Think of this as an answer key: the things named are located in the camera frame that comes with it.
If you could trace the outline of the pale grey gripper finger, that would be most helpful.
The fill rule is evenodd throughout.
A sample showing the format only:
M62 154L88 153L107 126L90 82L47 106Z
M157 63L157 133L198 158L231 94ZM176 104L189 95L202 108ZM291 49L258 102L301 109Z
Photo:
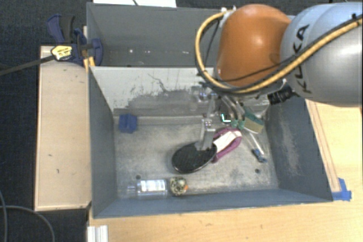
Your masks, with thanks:
M195 147L199 151L201 151L204 147L204 139L209 128L210 128L210 120L203 118L201 120L200 136L198 141L195 143Z
M205 129L205 134L204 134L204 149L205 150L212 147L215 133L216 133L215 128Z

